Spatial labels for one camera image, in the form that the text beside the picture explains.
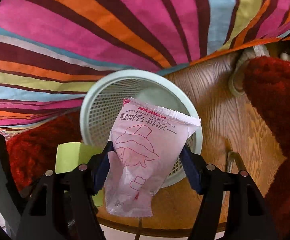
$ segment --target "green paper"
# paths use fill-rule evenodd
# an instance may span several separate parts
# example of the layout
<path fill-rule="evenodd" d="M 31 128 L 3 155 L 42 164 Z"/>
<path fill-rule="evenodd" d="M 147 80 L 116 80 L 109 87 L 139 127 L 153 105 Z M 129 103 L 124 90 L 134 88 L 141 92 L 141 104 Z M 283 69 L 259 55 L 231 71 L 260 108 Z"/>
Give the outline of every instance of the green paper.
<path fill-rule="evenodd" d="M 88 163 L 95 154 L 100 154 L 102 149 L 80 142 L 63 143 L 58 145 L 56 153 L 55 173 L 70 172 L 78 165 Z M 95 206 L 103 206 L 103 190 L 92 196 Z"/>

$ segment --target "pink stripe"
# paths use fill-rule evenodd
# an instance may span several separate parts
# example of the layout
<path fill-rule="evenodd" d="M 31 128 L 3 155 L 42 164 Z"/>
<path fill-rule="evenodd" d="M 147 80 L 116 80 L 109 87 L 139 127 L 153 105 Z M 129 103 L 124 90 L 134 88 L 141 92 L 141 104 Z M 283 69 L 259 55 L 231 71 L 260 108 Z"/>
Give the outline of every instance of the pink stripe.
<path fill-rule="evenodd" d="M 198 16 L 195 0 L 171 0 L 181 21 L 192 60 L 200 58 Z"/>
<path fill-rule="evenodd" d="M 177 64 L 188 62 L 181 38 L 161 0 L 121 1 L 160 40 Z"/>
<path fill-rule="evenodd" d="M 25 0 L 0 2 L 0 27 L 95 60 L 135 66 L 153 72 L 159 70 L 149 60 L 113 46 L 70 20 Z"/>
<path fill-rule="evenodd" d="M 280 26 L 274 32 L 271 32 L 268 35 L 266 35 L 266 38 L 278 37 L 279 35 L 282 35 L 283 33 L 285 33 L 288 30 L 290 30 L 290 21 L 288 23 Z"/>
<path fill-rule="evenodd" d="M 278 0 L 277 7 L 274 12 L 261 24 L 256 39 L 268 34 L 272 30 L 276 30 L 290 6 L 290 0 Z"/>
<path fill-rule="evenodd" d="M 49 104 L 49 105 L 43 105 L 43 106 L 32 106 L 32 105 L 26 105 L 26 104 L 0 104 L 0 108 L 8 108 L 11 109 L 11 112 L 13 109 L 31 109 L 31 110 L 41 110 L 41 109 L 62 109 L 62 108 L 75 108 L 80 107 L 82 105 L 83 100 L 75 100 L 72 102 L 64 101 L 64 102 L 57 102 L 56 104 Z"/>
<path fill-rule="evenodd" d="M 44 119 L 46 118 L 43 117 L 43 118 L 35 119 L 35 121 L 33 121 L 34 119 L 31 119 L 31 120 L 5 119 L 5 120 L 0 120 L 0 126 L 27 125 L 27 124 L 32 124 L 32 123 L 34 124 Z"/>

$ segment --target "cartoon illustration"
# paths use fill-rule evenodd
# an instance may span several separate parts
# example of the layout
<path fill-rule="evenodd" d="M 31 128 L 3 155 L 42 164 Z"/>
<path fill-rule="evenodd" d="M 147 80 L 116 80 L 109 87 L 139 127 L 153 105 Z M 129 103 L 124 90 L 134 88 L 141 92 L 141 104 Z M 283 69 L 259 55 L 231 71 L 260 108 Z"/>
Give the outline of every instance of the cartoon illustration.
<path fill-rule="evenodd" d="M 132 189 L 135 189 L 138 191 L 145 184 L 145 181 L 146 181 L 146 179 L 143 179 L 140 176 L 136 176 L 136 178 L 130 182 L 129 186 Z"/>
<path fill-rule="evenodd" d="M 140 124 L 126 129 L 114 142 L 116 153 L 124 166 L 136 166 L 138 163 L 146 168 L 145 161 L 158 160 L 151 142 L 147 136 L 152 130 Z"/>

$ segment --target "pink label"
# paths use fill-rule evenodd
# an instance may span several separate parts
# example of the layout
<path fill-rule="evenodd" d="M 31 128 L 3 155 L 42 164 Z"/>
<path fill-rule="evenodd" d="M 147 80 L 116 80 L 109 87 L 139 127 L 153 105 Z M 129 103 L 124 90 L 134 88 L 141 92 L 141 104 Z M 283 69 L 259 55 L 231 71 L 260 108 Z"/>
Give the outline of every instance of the pink label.
<path fill-rule="evenodd" d="M 138 109 L 139 109 L 139 110 L 142 110 L 142 111 L 145 111 L 145 112 L 147 112 L 147 113 L 150 113 L 150 114 L 156 115 L 156 116 L 158 116 L 158 117 L 160 117 L 160 118 L 164 118 L 164 119 L 166 119 L 165 116 L 163 116 L 163 115 L 161 115 L 161 114 L 158 114 L 158 113 L 155 113 L 155 112 L 153 112 L 153 111 L 151 111 L 151 110 L 148 110 L 148 109 L 146 109 L 146 108 L 139 107 Z"/>
<path fill-rule="evenodd" d="M 123 106 L 126 105 L 126 104 L 129 103 L 129 102 L 130 102 L 130 100 L 125 98 L 125 99 L 123 100 Z"/>

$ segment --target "wooden surface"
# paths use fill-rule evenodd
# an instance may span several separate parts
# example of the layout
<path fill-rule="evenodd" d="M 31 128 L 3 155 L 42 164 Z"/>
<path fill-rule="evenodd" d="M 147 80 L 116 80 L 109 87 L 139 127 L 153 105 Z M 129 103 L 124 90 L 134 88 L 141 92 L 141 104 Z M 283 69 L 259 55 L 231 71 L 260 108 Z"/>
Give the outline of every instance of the wooden surface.
<path fill-rule="evenodd" d="M 266 194 L 284 157 L 265 122 L 249 103 L 246 95 L 235 98 L 227 87 L 238 53 L 221 56 L 199 65 L 169 74 L 166 78 L 183 90 L 194 104 L 203 127 L 202 156 L 221 170 L 225 168 L 226 152 L 241 154 L 248 172 L 263 195 Z M 228 195 L 223 204 L 220 223 L 225 222 Z M 187 178 L 162 188 L 152 200 L 154 216 L 142 219 L 144 228 L 192 228 L 202 197 L 189 186 Z M 105 207 L 99 217 L 137 227 L 137 218 L 109 215 Z"/>

